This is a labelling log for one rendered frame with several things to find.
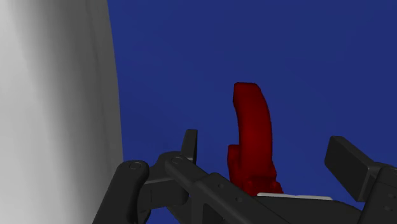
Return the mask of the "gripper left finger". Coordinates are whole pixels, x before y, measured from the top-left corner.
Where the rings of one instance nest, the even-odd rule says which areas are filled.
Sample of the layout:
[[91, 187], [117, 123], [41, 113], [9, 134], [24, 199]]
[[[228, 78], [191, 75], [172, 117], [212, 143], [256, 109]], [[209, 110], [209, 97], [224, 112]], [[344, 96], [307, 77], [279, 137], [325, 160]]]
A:
[[197, 130], [186, 130], [181, 150], [161, 154], [151, 167], [142, 160], [121, 163], [92, 224], [146, 224], [151, 211], [161, 207], [180, 224], [209, 224], [209, 206], [194, 208], [187, 186], [165, 169], [166, 163], [178, 164], [183, 157], [196, 163], [197, 136]]

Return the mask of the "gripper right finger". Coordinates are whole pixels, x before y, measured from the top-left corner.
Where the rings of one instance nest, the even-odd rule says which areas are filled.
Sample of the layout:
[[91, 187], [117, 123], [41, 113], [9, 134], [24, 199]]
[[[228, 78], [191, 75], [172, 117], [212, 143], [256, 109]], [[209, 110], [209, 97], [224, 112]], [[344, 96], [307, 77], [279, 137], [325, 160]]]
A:
[[330, 137], [324, 163], [365, 204], [358, 224], [397, 224], [397, 167], [373, 161], [342, 136]]

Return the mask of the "red curved object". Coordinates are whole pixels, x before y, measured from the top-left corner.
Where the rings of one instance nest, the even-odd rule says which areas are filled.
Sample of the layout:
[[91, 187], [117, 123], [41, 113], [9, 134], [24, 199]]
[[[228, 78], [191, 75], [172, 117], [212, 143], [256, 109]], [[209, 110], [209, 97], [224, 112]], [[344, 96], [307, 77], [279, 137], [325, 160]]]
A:
[[237, 82], [233, 87], [239, 143], [228, 146], [230, 181], [251, 196], [282, 193], [272, 160], [273, 138], [270, 112], [260, 87]]

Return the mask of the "large white rounded object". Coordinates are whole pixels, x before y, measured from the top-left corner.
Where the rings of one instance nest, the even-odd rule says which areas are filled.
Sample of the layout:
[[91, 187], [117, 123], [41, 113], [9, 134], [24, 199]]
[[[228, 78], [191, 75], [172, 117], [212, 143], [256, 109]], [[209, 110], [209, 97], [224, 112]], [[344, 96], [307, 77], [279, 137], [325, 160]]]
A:
[[92, 224], [122, 160], [108, 0], [0, 0], [0, 224]]

